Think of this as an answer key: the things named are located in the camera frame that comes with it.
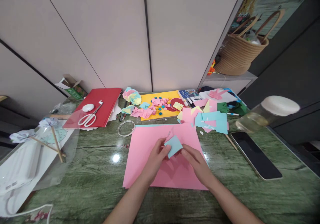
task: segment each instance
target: cardboard box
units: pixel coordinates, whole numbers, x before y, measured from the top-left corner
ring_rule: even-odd
[[[86,97],[88,93],[80,86],[80,82],[81,80],[76,82],[71,75],[64,74],[62,80],[55,85],[64,89],[76,100],[81,100]]]

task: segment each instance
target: glass jar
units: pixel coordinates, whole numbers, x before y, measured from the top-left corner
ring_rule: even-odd
[[[267,126],[275,120],[296,113],[300,106],[288,98],[282,96],[269,96],[259,105],[254,107],[249,113],[236,121],[239,130],[252,133],[261,127]]]

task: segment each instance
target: basket handle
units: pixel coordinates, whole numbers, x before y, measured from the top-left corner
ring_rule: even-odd
[[[273,19],[277,14],[278,15],[278,18],[276,20],[276,22],[274,22],[273,26],[271,27],[271,29],[269,30],[269,32],[263,37],[263,40],[262,42],[268,37],[268,35],[271,33],[271,31],[277,26],[277,24],[279,23],[279,21],[282,19],[282,17],[284,16],[284,9],[281,9],[281,10],[277,10],[275,11],[272,15],[270,15],[267,20],[260,26],[260,28],[256,31],[256,35],[258,35],[258,33],[260,32],[260,30],[263,29],[263,27],[266,26],[266,24],[271,20]]]
[[[251,21],[251,24],[248,25],[247,28],[245,28],[240,34],[238,34],[237,36],[240,37],[241,35],[245,34],[257,21],[258,21],[258,17],[254,16],[251,17],[249,19],[247,19],[245,22],[243,22],[235,31],[233,31],[231,34],[234,34],[235,32],[238,31],[238,29],[240,29],[242,26],[244,26],[246,23],[248,23],[249,21]]]

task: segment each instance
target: red folder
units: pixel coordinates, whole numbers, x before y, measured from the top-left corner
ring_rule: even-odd
[[[82,101],[82,103],[76,108],[72,113],[63,128],[94,128],[94,127],[105,127],[107,125],[108,119],[112,113],[113,107],[119,98],[122,89],[111,88],[111,89],[93,89],[87,97]],[[95,114],[97,116],[96,121],[88,126],[78,125],[79,120],[87,115],[93,113],[99,106],[99,101],[103,101],[103,105]],[[94,109],[89,112],[83,112],[82,107],[87,104],[94,104]]]

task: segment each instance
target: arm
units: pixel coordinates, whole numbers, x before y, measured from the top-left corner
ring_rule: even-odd
[[[133,223],[149,185],[154,181],[162,160],[168,155],[171,149],[170,145],[164,147],[165,139],[166,138],[161,138],[156,142],[141,174],[103,224]]]
[[[245,205],[243,205],[211,172],[201,153],[183,144],[182,155],[192,165],[193,170],[209,191],[215,196],[221,208],[233,224],[263,224]]]

